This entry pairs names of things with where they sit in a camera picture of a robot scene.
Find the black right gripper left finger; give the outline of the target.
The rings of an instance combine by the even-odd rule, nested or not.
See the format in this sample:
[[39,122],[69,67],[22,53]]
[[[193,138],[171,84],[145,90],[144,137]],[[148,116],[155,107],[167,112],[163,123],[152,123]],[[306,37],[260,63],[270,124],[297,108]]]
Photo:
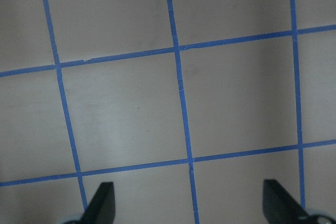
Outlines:
[[114,222],[115,195],[113,182],[99,185],[90,204],[80,218],[80,223],[111,224]]

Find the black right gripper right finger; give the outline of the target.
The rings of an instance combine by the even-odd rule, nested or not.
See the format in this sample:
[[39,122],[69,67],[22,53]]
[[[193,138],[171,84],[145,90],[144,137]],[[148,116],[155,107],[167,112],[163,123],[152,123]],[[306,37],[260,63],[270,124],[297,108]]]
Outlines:
[[275,179],[265,179],[262,189],[263,214],[270,224],[305,223],[308,213]]

